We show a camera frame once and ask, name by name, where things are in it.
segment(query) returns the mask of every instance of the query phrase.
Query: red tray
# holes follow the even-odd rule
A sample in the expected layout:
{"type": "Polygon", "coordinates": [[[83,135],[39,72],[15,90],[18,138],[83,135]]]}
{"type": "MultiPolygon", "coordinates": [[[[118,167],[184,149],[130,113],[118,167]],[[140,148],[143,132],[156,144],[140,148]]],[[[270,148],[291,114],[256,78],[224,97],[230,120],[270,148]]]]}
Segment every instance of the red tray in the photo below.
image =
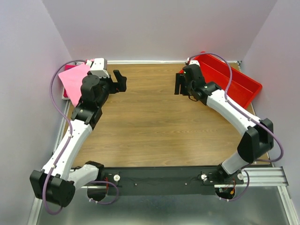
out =
{"type": "MultiPolygon", "coordinates": [[[[213,81],[225,90],[229,82],[229,70],[225,63],[211,55],[196,56],[194,60],[200,63],[207,83],[213,81]]],[[[246,109],[262,87],[260,83],[232,68],[232,82],[228,95],[240,106],[246,109]]]]}

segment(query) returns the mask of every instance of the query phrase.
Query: screw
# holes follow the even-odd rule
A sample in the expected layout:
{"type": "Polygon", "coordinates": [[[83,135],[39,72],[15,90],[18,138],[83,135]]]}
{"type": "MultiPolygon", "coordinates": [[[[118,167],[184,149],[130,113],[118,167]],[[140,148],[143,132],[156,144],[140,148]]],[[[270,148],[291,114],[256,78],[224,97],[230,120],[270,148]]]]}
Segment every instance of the screw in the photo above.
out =
{"type": "Polygon", "coordinates": [[[201,180],[206,181],[207,180],[207,176],[205,174],[201,175],[201,180]]]}
{"type": "Polygon", "coordinates": [[[239,178],[239,180],[243,180],[243,179],[244,179],[244,175],[241,174],[241,173],[239,173],[239,174],[238,174],[238,178],[239,178]]]}
{"type": "Polygon", "coordinates": [[[120,180],[120,176],[119,175],[114,175],[114,177],[113,177],[113,180],[115,181],[115,182],[118,182],[119,180],[120,180]]]}

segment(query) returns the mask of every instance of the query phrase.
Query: white wall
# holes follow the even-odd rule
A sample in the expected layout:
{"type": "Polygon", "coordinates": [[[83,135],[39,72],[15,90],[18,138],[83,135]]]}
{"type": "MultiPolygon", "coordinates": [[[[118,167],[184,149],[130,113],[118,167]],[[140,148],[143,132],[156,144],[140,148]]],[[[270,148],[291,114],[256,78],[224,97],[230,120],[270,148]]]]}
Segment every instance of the white wall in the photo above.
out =
{"type": "MultiPolygon", "coordinates": [[[[50,157],[60,122],[49,81],[71,57],[41,0],[1,2],[0,49],[0,224],[23,225],[29,176],[50,157]]],[[[57,83],[55,92],[61,105],[57,83]]]]}
{"type": "Polygon", "coordinates": [[[73,58],[242,59],[276,0],[43,0],[73,58]]]}
{"type": "MultiPolygon", "coordinates": [[[[285,148],[283,166],[295,208],[300,214],[300,1],[279,0],[245,56],[242,68],[263,88],[254,100],[261,118],[274,122],[285,148]]],[[[279,155],[279,148],[270,152],[279,155]]]]}

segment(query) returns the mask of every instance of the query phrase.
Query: wooden table surface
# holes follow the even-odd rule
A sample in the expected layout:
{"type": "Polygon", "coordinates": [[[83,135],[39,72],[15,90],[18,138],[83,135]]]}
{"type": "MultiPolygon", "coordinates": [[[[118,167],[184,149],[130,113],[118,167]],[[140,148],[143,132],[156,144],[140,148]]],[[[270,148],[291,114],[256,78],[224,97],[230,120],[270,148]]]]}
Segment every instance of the wooden table surface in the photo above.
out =
{"type": "Polygon", "coordinates": [[[237,130],[202,103],[174,95],[183,66],[109,65],[110,73],[127,77],[127,91],[109,96],[73,166],[89,160],[106,167],[217,165],[231,156],[241,139],[237,130]]]}

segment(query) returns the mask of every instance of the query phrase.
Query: black joint motor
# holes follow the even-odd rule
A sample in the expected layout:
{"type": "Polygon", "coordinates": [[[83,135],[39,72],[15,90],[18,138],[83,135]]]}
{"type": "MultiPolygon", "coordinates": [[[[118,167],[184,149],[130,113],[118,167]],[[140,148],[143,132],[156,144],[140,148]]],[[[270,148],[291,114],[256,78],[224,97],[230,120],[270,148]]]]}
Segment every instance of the black joint motor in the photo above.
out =
{"type": "MultiPolygon", "coordinates": [[[[34,170],[30,175],[31,186],[34,195],[42,199],[44,182],[47,174],[34,170]]],[[[63,180],[59,177],[50,176],[46,190],[46,200],[61,207],[67,207],[75,194],[75,186],[72,182],[63,180]]]]}
{"type": "Polygon", "coordinates": [[[221,87],[214,82],[206,83],[202,71],[197,64],[183,68],[183,74],[176,74],[175,95],[193,96],[206,105],[207,97],[221,87]]]}

